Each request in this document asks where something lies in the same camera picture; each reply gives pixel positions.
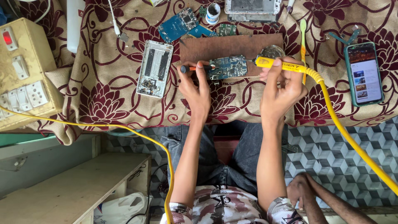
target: white plastic bag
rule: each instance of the white plastic bag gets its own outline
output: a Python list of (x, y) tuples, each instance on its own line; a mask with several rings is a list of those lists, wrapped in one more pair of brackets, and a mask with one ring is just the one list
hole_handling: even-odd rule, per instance
[[(94, 209), (94, 224), (126, 224), (135, 214), (145, 213), (148, 197), (135, 192), (100, 204)], [(137, 216), (129, 224), (144, 223), (146, 216)]]

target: phone screen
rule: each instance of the phone screen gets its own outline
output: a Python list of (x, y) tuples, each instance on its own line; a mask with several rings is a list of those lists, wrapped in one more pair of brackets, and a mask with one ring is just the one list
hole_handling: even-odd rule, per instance
[(380, 101), (382, 93), (373, 44), (355, 45), (347, 50), (357, 104)]

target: orange screwdriver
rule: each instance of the orange screwdriver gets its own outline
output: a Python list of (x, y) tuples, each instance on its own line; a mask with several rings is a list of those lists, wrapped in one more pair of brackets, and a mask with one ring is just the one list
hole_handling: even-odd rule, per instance
[[(208, 70), (213, 70), (213, 69), (219, 69), (220, 67), (211, 66), (211, 65), (204, 65), (203, 68), (204, 68), (205, 71), (208, 71)], [(182, 73), (186, 73), (187, 71), (195, 71), (195, 70), (196, 70), (196, 67), (189, 67), (189, 66), (186, 66), (186, 65), (181, 66), (181, 72)]]

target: yellow toothbrush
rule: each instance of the yellow toothbrush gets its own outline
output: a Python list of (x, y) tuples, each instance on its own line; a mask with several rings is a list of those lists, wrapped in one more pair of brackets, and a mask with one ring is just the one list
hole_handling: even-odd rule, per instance
[[(305, 30), (307, 29), (307, 22), (302, 19), (300, 21), (300, 29), (301, 29), (301, 61), (304, 62), (304, 66), (305, 66)], [(304, 74), (304, 76), (302, 77), (302, 83), (305, 85), (305, 79), (306, 79), (306, 75)]]

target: green phone case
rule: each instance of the green phone case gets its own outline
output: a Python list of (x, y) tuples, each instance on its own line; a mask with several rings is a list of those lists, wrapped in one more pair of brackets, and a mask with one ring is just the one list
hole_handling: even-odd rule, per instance
[[(366, 42), (366, 43), (372, 43), (373, 49), (375, 50), (375, 53), (376, 53), (375, 44), (373, 42)], [(377, 102), (370, 102), (370, 103), (367, 103), (367, 104), (358, 105), (357, 104), (357, 100), (355, 98), (354, 80), (353, 80), (352, 75), (351, 75), (351, 66), (350, 66), (349, 57), (348, 57), (348, 47), (352, 47), (352, 46), (355, 46), (355, 45), (363, 45), (363, 44), (366, 44), (366, 43), (353, 44), (353, 45), (346, 46), (344, 48), (345, 65), (347, 67), (347, 76), (348, 76), (349, 88), (350, 88), (350, 93), (351, 93), (351, 101), (352, 101), (352, 104), (354, 106), (356, 106), (356, 107), (366, 106), (366, 105), (371, 105), (371, 104), (378, 104), (378, 103), (380, 103), (380, 102), (382, 102), (384, 100), (384, 93), (383, 93), (383, 89), (382, 89), (382, 85), (381, 85), (380, 71), (379, 71), (378, 62), (377, 62), (377, 54), (376, 54), (376, 65), (377, 65), (378, 80), (379, 80), (380, 89), (381, 89), (381, 100), (377, 101)]]

